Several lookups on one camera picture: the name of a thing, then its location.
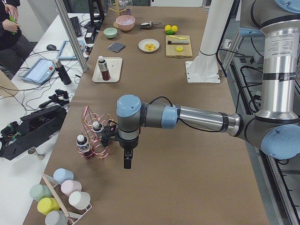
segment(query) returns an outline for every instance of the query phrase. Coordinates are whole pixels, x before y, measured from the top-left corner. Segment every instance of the round plate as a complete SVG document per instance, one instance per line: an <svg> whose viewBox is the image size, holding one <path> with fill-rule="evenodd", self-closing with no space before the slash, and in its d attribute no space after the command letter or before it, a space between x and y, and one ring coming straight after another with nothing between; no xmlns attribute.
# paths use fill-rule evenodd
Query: round plate
<svg viewBox="0 0 300 225"><path fill-rule="evenodd" d="M154 50L146 50L145 49L146 44L154 44L156 48ZM146 52L146 53L155 52L159 48L159 42L157 40L154 40L154 39L144 39L144 40L141 40L139 42L139 48L143 52Z"/></svg>

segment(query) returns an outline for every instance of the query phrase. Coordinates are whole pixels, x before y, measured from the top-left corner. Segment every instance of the white table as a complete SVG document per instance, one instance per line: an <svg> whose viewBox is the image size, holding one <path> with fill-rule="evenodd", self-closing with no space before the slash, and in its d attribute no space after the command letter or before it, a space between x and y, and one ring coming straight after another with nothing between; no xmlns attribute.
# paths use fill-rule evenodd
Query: white table
<svg viewBox="0 0 300 225"><path fill-rule="evenodd" d="M86 20L83 24L87 23L90 18L89 14L69 14L69 17L73 16L78 16L80 22ZM48 44L53 44L59 49L65 40L68 40L68 36L59 16L57 16L33 51L36 53L46 51ZM84 41L84 35L79 37L78 40ZM58 52L47 52L46 54L41 53L41 55L53 60L57 57L57 53ZM37 54L30 56L26 62L23 63L22 67L30 68L39 58L41 58L41 56ZM62 61L62 64L66 65L66 70L70 68L67 73L72 83L64 85L60 78L58 78L51 87L49 86L49 82L47 82L45 86L49 86L48 88L25 91L24 105L28 100L40 97L42 92L46 89L48 90L43 93L41 98L30 101L28 105L33 109L38 108L41 103L49 100L48 96L53 95L56 89L67 90L69 96L75 94L77 83L80 80L75 75L81 75L82 69L76 60ZM22 70L23 69L20 69L12 79L12 82L18 89L23 90L37 87L35 84L21 80L19 76L25 74ZM21 102L23 100L23 91L20 91L15 97ZM25 115L24 108L13 97L0 100L0 109L0 130L10 122L20 122L20 117ZM20 225L23 223L32 202L29 191L32 186L40 183L41 173L45 170L57 136L57 134L54 135L49 141L37 148L39 154L45 154L45 158L42 161L39 161L35 155L29 155L27 152L24 152L11 161L0 158L0 225Z"/></svg>

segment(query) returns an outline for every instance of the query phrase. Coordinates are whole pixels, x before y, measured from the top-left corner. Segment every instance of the yellow cup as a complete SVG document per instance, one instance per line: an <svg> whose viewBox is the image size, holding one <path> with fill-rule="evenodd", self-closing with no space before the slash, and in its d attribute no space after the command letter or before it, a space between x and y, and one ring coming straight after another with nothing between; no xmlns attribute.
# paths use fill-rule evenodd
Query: yellow cup
<svg viewBox="0 0 300 225"><path fill-rule="evenodd" d="M37 204L37 210L47 216L51 211L59 210L60 205L57 203L55 198L43 198Z"/></svg>

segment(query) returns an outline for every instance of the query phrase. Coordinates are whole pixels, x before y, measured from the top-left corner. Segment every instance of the mug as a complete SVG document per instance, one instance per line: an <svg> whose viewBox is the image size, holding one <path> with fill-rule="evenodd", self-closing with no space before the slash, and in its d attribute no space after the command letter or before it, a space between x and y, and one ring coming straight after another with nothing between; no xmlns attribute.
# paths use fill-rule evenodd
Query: mug
<svg viewBox="0 0 300 225"><path fill-rule="evenodd" d="M81 191L81 188L81 183L76 180L66 180L60 187L62 193L67 196L70 196L74 191Z"/></svg>
<svg viewBox="0 0 300 225"><path fill-rule="evenodd" d="M62 184L66 180L73 180L74 179L74 174L69 170L59 168L54 172L53 178L59 184Z"/></svg>
<svg viewBox="0 0 300 225"><path fill-rule="evenodd" d="M78 210L83 210L88 207L90 203L90 195L83 191L75 191L70 195L69 203Z"/></svg>
<svg viewBox="0 0 300 225"><path fill-rule="evenodd" d="M60 205L57 203L55 198L43 198L37 204L37 210L47 216L51 211L59 210Z"/></svg>
<svg viewBox="0 0 300 225"><path fill-rule="evenodd" d="M68 218L63 211L49 212L45 218L46 225L67 225Z"/></svg>
<svg viewBox="0 0 300 225"><path fill-rule="evenodd" d="M46 185L37 184L30 189L29 195L37 202L43 198L52 197L52 193Z"/></svg>

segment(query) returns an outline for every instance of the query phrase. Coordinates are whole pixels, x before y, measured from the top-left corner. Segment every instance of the computer mouse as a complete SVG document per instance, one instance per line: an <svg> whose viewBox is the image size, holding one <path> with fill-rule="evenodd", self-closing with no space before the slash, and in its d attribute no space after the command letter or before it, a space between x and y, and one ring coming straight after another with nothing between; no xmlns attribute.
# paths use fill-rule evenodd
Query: computer mouse
<svg viewBox="0 0 300 225"><path fill-rule="evenodd" d="M56 50L56 46L55 45L47 45L46 49L49 51L54 51L54 50Z"/></svg>

